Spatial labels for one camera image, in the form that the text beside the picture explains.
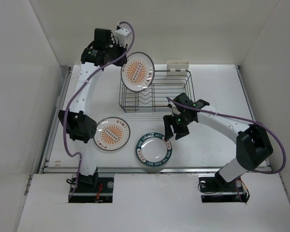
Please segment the red text plate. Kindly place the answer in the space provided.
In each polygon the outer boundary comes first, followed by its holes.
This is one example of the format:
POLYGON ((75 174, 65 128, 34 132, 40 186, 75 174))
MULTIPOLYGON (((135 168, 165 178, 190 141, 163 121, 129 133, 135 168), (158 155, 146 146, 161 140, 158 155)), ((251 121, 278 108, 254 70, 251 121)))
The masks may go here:
POLYGON ((121 81, 132 92, 147 90, 155 76, 153 60, 143 52, 127 56, 127 63, 121 67, 121 81))

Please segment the grey wire dish rack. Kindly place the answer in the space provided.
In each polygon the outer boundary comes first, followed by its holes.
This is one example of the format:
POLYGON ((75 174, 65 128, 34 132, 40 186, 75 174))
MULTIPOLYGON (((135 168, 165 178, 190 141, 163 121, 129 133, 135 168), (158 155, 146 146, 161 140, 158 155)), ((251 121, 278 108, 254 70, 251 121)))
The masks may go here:
POLYGON ((152 84, 142 92, 129 90, 121 81, 119 106, 126 113, 169 112, 167 98, 174 99, 181 93, 195 101, 190 71, 156 70, 152 84))

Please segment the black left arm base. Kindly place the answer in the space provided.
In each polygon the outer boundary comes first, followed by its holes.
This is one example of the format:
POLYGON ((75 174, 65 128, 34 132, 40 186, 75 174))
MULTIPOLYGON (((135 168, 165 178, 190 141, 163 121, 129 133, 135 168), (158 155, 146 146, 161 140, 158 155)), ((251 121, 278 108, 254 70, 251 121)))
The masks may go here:
POLYGON ((68 202, 69 203, 112 203, 114 178, 98 177, 95 184, 82 183, 78 180, 76 190, 74 190, 76 177, 67 179, 70 185, 68 202))

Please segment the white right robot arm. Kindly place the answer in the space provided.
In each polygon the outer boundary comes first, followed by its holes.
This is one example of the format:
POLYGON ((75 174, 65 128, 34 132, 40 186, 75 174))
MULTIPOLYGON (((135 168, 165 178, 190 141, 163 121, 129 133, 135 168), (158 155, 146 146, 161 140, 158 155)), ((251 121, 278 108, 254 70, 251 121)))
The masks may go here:
POLYGON ((176 96, 171 102, 179 113, 163 117, 165 141, 189 135, 188 125, 196 122, 220 132, 236 145, 235 158, 213 177, 203 179, 209 192, 227 191, 238 178, 254 171, 273 153, 266 130, 256 122, 223 116, 210 103, 192 101, 185 93, 176 96))

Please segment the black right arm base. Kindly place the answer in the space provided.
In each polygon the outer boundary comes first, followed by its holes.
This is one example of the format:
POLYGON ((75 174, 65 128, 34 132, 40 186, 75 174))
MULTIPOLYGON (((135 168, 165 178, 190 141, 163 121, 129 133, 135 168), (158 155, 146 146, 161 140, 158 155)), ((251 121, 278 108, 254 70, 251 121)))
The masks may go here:
POLYGON ((202 203, 247 203, 250 192, 241 177, 226 182, 222 177, 199 176, 198 190, 202 203))

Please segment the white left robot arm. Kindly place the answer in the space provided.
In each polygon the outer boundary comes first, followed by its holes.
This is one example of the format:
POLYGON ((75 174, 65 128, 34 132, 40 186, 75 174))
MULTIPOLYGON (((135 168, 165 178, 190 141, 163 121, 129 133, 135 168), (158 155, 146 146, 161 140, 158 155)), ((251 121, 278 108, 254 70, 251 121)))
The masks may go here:
POLYGON ((94 30, 93 41, 85 47, 81 54, 81 71, 76 91, 64 110, 60 110, 58 118, 63 127, 63 145, 65 152, 71 158, 79 157, 75 178, 67 179, 67 183, 76 191, 83 186, 92 192, 98 187, 99 175, 97 168, 85 172, 83 165, 87 157, 86 144, 94 138, 97 122, 89 116, 90 102, 99 78, 110 65, 122 67, 127 64, 127 53, 133 43, 128 43, 128 37, 135 38, 133 28, 117 26, 110 29, 94 30))

